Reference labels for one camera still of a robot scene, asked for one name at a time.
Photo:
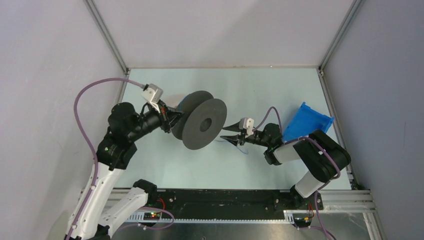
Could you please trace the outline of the black cable spool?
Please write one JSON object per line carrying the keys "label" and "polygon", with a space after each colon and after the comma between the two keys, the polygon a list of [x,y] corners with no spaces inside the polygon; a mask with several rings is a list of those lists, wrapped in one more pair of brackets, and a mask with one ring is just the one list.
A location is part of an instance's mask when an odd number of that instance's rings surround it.
{"label": "black cable spool", "polygon": [[177,105],[181,119],[171,132],[189,150],[209,145],[221,132],[227,119],[227,106],[205,90],[188,94]]}

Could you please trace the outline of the blue plastic bin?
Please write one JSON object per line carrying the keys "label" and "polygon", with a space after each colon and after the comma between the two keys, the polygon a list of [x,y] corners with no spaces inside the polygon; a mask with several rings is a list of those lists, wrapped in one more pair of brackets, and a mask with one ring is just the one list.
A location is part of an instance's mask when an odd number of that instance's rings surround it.
{"label": "blue plastic bin", "polygon": [[283,142],[289,142],[306,136],[315,130],[327,133],[334,120],[335,117],[322,114],[303,102],[283,131],[282,140]]}

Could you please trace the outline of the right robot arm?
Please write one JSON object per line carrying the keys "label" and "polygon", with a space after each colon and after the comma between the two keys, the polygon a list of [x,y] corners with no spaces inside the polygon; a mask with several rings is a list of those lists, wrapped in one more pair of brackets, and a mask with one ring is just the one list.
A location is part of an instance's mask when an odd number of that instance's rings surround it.
{"label": "right robot arm", "polygon": [[320,129],[286,142],[276,123],[266,124],[263,130],[248,130],[237,124],[227,126],[225,130],[238,133],[221,136],[234,146],[248,143],[265,147],[263,155],[269,165],[302,161],[307,172],[289,190],[291,204],[297,209],[308,206],[311,195],[339,178],[342,170],[351,163],[350,154]]}

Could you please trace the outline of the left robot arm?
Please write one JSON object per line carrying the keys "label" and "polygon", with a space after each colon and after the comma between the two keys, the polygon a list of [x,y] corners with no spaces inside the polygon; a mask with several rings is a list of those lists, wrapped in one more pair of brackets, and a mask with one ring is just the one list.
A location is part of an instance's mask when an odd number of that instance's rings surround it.
{"label": "left robot arm", "polygon": [[139,114],[129,102],[115,105],[108,117],[108,129],[94,151],[94,164],[76,210],[68,222],[66,240],[109,240],[127,218],[141,207],[153,208],[158,202],[157,186],[138,180],[129,193],[104,211],[109,196],[137,151],[135,142],[156,129],[170,133],[183,112],[159,102]]}

